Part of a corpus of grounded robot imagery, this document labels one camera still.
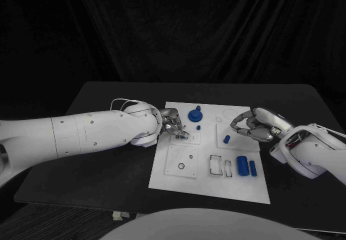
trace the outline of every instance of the blue object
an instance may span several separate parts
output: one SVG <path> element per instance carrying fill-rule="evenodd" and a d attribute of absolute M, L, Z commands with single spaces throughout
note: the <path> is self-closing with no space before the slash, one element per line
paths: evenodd
<path fill-rule="evenodd" d="M 224 143 L 225 143 L 225 144 L 229 143 L 229 139 L 231 139 L 231 137 L 229 137 L 229 135 L 226 135 L 226 136 L 225 136 L 225 139 L 224 139 Z"/>
<path fill-rule="evenodd" d="M 250 165 L 248 165 L 248 158 L 245 156 L 237 157 L 237 163 L 238 163 L 238 173 L 241 176 L 248 176 L 251 174 L 250 172 Z"/>
<path fill-rule="evenodd" d="M 196 106 L 196 110 L 192 110 L 189 112 L 189 120 L 196 123 L 202 120 L 202 117 L 203 117 L 203 114 L 201 112 L 201 106 Z"/>
<path fill-rule="evenodd" d="M 252 160 L 250 161 L 250 170 L 251 170 L 251 175 L 254 177 L 257 177 L 258 176 L 257 166 L 255 166 L 255 162 Z"/>

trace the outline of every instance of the black table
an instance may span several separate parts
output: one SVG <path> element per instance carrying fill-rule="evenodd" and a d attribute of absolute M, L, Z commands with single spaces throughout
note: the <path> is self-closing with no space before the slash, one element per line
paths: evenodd
<path fill-rule="evenodd" d="M 141 100 L 159 109 L 166 101 L 264 107 L 297 126 L 317 123 L 343 132 L 316 89 L 304 84 L 88 82 L 66 115 L 107 111 L 115 98 Z M 221 209 L 299 229 L 346 233 L 346 186 L 329 172 L 309 179 L 281 164 L 270 155 L 277 142 L 260 143 L 271 205 L 150 189 L 156 145 L 131 144 L 36 165 L 15 200 L 143 214 L 175 208 Z"/>

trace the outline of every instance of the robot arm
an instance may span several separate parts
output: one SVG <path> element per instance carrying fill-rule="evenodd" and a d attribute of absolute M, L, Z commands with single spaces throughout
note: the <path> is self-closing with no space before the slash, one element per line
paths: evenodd
<path fill-rule="evenodd" d="M 251 129 L 237 126 L 245 118 Z M 326 128 L 316 124 L 296 127 L 283 116 L 260 107 L 242 113 L 231 127 L 260 142 L 270 142 L 277 136 L 281 140 L 270 150 L 271 156 L 283 164 L 288 163 L 307 178 L 314 179 L 329 171 L 346 185 L 346 144 L 329 134 Z"/>
<path fill-rule="evenodd" d="M 29 167 L 66 156 L 117 148 L 149 147 L 167 131 L 189 137 L 179 111 L 144 102 L 110 110 L 30 120 L 0 120 L 0 186 Z"/>

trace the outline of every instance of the robotic hand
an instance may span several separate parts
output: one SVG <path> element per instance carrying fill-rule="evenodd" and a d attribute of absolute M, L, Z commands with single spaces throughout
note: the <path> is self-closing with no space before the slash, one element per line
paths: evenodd
<path fill-rule="evenodd" d="M 137 104 L 124 111 L 113 110 L 111 105 L 110 111 L 0 120 L 0 187 L 25 169 L 49 160 L 100 152 L 128 142 L 149 147 L 157 144 L 163 132 L 189 138 L 177 109 L 157 110 L 143 101 L 127 101 Z"/>
<path fill-rule="evenodd" d="M 250 129 L 237 126 L 244 119 Z M 281 115 L 261 107 L 244 112 L 234 119 L 231 128 L 260 142 L 278 137 L 280 142 L 270 149 L 271 156 L 310 179 L 329 170 L 346 185 L 346 144 L 327 130 L 346 138 L 345 134 L 316 123 L 296 127 Z"/>

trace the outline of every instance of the black curtain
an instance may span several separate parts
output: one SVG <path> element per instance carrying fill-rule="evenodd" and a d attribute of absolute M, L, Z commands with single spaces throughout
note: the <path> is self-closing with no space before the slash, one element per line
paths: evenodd
<path fill-rule="evenodd" d="M 345 1 L 84 2 L 123 81 L 329 85 L 345 78 Z"/>

